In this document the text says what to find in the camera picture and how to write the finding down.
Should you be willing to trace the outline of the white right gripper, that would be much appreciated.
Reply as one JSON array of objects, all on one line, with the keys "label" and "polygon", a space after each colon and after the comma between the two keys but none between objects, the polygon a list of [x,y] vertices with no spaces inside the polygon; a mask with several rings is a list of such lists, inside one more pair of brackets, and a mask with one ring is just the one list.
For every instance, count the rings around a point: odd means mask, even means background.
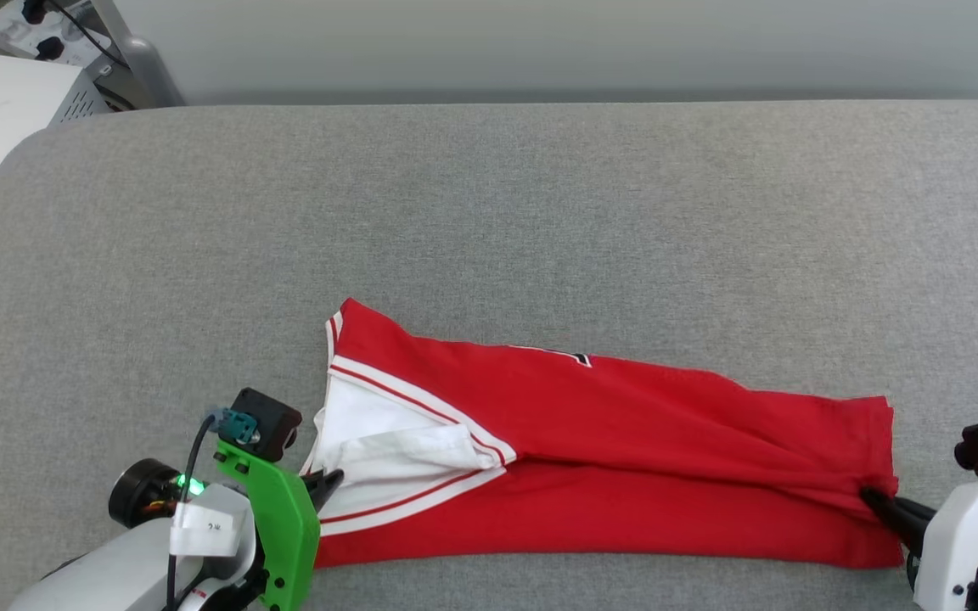
[{"label": "white right gripper", "polygon": [[913,603],[964,610],[978,573],[978,482],[959,485],[938,510],[863,487],[859,496],[909,552],[921,552]]}]

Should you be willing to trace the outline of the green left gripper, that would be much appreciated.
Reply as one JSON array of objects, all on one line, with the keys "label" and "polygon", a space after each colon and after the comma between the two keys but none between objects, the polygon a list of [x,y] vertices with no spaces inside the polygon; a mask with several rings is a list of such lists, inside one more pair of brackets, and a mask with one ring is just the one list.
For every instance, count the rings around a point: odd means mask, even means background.
[{"label": "green left gripper", "polygon": [[264,554],[267,586],[259,596],[267,610],[299,610],[309,598],[321,538],[318,514],[341,487],[341,468],[302,476],[218,441],[218,469],[247,492]]}]

